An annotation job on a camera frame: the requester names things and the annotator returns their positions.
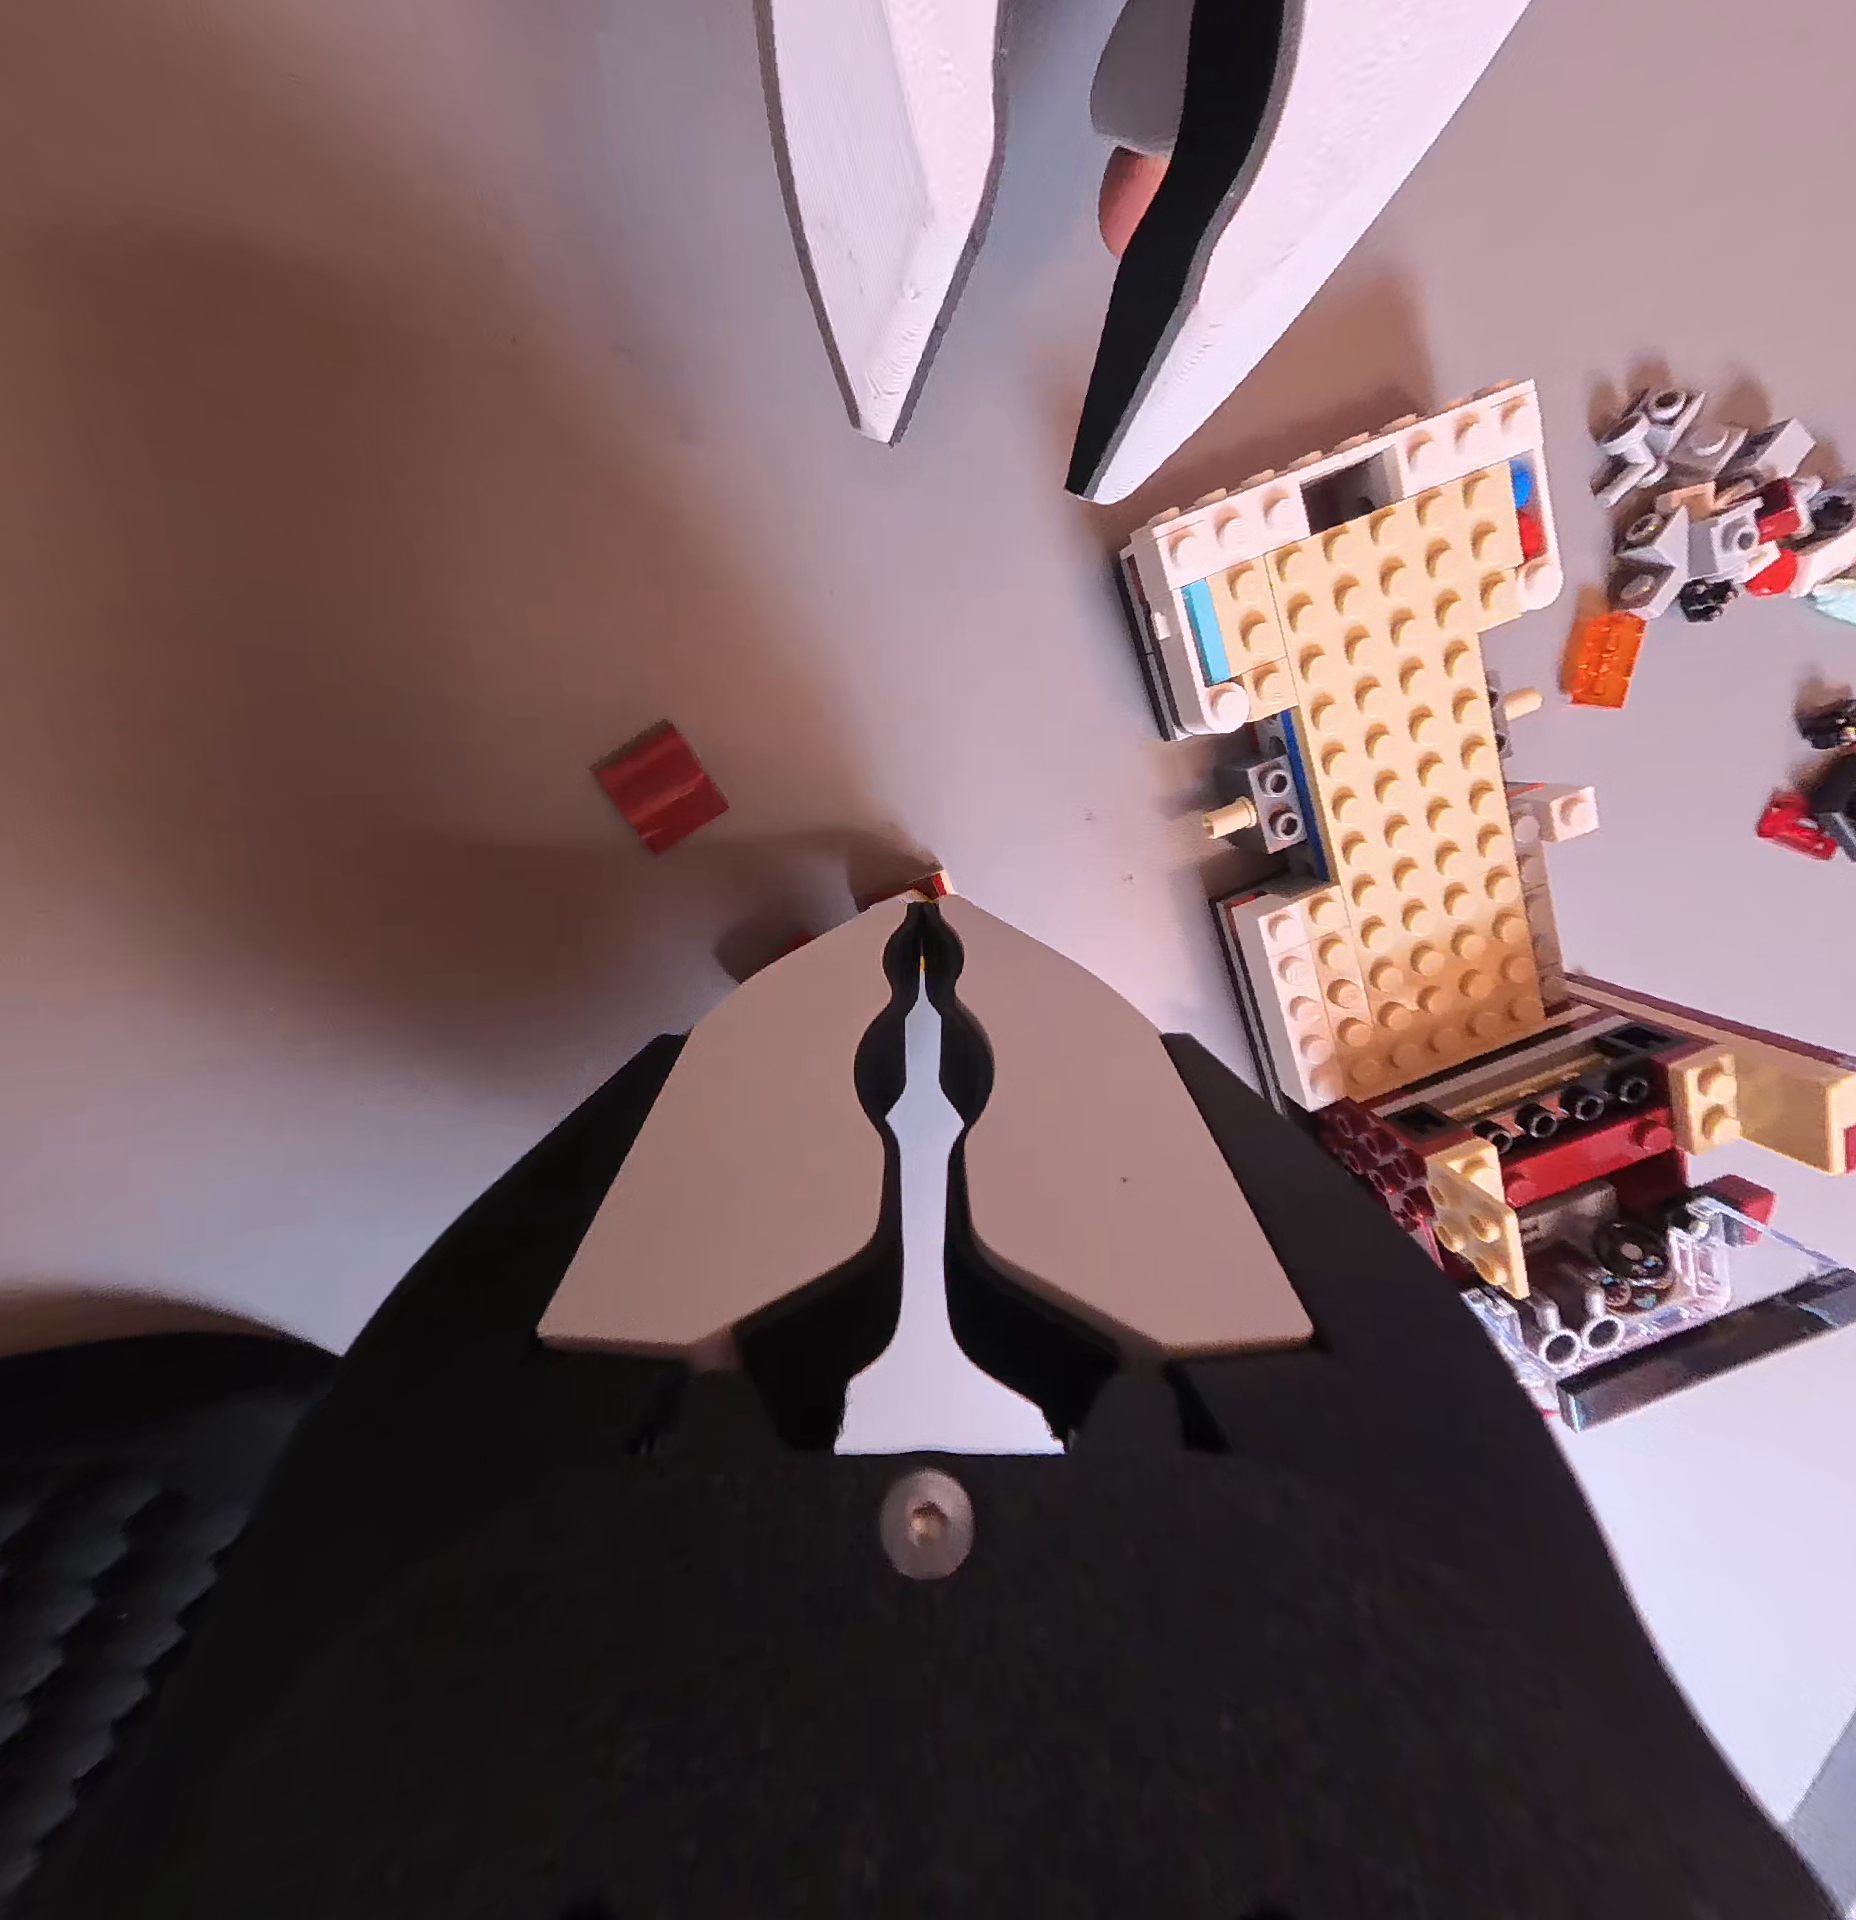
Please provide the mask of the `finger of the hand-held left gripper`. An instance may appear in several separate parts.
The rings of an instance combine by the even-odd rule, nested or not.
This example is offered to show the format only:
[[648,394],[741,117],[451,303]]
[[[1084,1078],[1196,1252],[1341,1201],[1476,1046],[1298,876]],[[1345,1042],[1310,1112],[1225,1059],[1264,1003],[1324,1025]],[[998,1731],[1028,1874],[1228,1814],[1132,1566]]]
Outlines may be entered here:
[[1196,3],[1166,177],[1118,258],[1066,487],[1130,498],[1281,338],[1523,3]]
[[759,3],[774,162],[856,430],[895,445],[993,216],[997,3]]

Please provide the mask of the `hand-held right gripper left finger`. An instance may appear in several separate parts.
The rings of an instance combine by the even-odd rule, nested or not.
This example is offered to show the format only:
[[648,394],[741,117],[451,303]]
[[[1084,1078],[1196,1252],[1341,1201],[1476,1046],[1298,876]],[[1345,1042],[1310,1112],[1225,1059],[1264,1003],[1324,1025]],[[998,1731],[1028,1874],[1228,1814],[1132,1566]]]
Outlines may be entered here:
[[918,918],[878,903],[754,972],[685,1041],[538,1335],[705,1355],[875,1243]]

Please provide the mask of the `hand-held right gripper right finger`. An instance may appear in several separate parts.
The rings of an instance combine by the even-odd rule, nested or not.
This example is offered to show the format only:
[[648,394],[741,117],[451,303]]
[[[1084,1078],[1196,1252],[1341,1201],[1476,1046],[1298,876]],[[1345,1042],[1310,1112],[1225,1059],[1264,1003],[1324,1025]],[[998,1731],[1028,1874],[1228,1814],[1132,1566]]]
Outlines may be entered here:
[[943,900],[941,1084],[995,1272],[1169,1358],[1300,1347],[1312,1324],[1164,1037],[970,900]]

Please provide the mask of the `dark red curved slope brick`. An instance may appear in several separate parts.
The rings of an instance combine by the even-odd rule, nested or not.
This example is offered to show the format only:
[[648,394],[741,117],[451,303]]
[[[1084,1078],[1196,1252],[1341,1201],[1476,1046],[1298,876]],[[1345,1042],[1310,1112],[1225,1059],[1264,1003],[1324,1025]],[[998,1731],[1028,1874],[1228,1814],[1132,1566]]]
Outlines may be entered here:
[[700,755],[675,723],[655,723],[590,773],[646,851],[665,856],[727,814]]

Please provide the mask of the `grey desk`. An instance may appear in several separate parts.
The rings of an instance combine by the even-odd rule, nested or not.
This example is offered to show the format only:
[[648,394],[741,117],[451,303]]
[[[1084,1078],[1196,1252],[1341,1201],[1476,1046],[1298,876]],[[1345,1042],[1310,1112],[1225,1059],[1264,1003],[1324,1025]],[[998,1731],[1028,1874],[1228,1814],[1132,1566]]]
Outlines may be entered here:
[[[0,1291],[331,1346],[916,844],[1247,1067],[1100,559],[1164,502],[1532,376],[1764,386],[1856,465],[1856,5],[1536,5],[1127,512],[1063,490],[1113,5],[1023,5],[907,440],[843,418],[731,5],[0,5]],[[675,723],[727,814],[590,766]]]

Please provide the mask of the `pile of small grey bricks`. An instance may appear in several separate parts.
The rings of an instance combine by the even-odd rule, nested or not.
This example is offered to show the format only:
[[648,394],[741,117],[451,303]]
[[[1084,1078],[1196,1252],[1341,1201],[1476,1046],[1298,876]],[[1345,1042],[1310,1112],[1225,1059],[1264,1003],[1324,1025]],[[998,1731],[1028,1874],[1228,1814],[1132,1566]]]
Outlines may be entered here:
[[1856,564],[1856,473],[1803,420],[1714,420],[1690,390],[1637,391],[1594,430],[1592,493],[1613,514],[1607,608],[1710,624],[1731,604],[1798,601]]

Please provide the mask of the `tan and dark red brick model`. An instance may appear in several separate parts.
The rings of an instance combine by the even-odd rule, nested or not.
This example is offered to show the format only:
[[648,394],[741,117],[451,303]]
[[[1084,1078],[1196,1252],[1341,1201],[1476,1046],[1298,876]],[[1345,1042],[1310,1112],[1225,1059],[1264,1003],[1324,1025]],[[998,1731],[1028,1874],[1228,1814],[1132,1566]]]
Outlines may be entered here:
[[1541,391],[1441,412],[1151,517],[1116,564],[1161,732],[1212,738],[1212,840],[1271,873],[1214,922],[1269,1092],[1592,1429],[1856,1325],[1749,1145],[1856,1172],[1856,1057],[1574,972],[1549,851],[1584,784],[1509,773],[1492,630],[1564,585]]

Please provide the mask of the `orange transparent studded brick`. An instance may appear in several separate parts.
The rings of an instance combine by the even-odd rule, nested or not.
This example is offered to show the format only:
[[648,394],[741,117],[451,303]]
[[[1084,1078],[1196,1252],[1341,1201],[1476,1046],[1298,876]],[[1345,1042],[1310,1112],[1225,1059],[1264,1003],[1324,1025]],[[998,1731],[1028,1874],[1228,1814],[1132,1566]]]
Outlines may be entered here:
[[1636,681],[1647,622],[1636,612],[1581,612],[1563,656],[1561,691],[1574,708],[1622,710]]

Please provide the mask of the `black padded cushion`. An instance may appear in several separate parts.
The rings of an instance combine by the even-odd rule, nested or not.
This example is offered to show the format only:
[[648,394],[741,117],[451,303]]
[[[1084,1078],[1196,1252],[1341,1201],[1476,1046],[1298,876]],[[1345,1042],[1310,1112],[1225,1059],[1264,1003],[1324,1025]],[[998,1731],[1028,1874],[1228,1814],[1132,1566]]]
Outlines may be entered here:
[[84,1842],[336,1369],[194,1330],[0,1358],[0,1915],[31,1915]]

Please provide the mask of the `red and black brick piece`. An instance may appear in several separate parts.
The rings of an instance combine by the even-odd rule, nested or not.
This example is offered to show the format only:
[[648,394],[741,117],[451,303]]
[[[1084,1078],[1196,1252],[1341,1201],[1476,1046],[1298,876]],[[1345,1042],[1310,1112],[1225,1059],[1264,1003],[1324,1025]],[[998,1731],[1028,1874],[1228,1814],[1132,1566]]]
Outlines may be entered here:
[[1757,837],[1814,860],[1856,861],[1856,750],[1828,762],[1805,791],[1777,791],[1757,818]]

